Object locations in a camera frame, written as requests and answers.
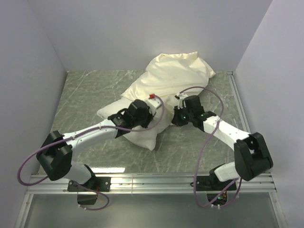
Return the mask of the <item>white pillow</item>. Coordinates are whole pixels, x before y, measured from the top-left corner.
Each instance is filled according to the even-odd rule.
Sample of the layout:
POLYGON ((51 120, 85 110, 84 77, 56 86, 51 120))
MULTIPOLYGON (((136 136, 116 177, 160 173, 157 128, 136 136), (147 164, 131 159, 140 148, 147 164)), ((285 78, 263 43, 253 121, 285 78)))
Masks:
MULTIPOLYGON (((162 97, 165 105, 165 111, 161 116, 162 109, 157 110, 156 116, 153 118, 149 126, 153 129, 144 132, 130 132, 124 135, 124 137, 135 145, 149 149, 152 151, 156 145, 156 137, 163 132, 169 125, 174 115, 174 107, 178 104, 178 100, 174 95, 162 97)), ((131 100, 122 97, 121 99, 99 109, 97 115, 103 119, 108 116, 117 113, 123 108, 127 108, 131 104, 131 100)))

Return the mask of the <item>cream pillowcase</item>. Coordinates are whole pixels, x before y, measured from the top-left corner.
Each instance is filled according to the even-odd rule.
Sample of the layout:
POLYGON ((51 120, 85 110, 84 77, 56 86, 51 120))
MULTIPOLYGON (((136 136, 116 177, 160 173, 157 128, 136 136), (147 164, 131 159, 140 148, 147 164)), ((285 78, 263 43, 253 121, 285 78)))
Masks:
POLYGON ((159 54, 151 60, 140 75, 122 94, 129 100, 148 98, 156 94, 161 98, 192 87, 208 85, 215 75, 211 66, 199 57, 198 52, 159 54))

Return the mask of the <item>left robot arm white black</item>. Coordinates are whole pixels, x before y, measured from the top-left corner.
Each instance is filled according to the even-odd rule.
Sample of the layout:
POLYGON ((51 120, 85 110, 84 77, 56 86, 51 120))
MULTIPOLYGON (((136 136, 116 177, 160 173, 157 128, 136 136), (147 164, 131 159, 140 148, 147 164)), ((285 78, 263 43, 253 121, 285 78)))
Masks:
POLYGON ((50 180, 65 178, 79 184, 85 191, 96 190, 96 175, 88 165, 74 162, 73 156, 99 142, 125 135, 135 127, 147 128, 156 110, 152 101, 136 99, 127 108, 91 127, 65 134, 53 131, 47 136, 36 158, 50 180))

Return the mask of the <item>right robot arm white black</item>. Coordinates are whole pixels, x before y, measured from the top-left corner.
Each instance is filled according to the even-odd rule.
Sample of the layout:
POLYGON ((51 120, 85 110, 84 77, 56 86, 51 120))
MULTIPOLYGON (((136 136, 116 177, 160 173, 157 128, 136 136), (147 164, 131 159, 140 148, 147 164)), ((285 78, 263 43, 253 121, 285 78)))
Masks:
POLYGON ((211 111, 205 111, 197 95, 177 94, 172 124, 178 127, 191 123, 201 131, 212 134, 234 152, 234 161, 222 164, 209 172, 208 184, 215 190, 227 181, 242 178, 250 181, 273 167, 273 160, 264 137, 250 134, 225 121, 211 111))

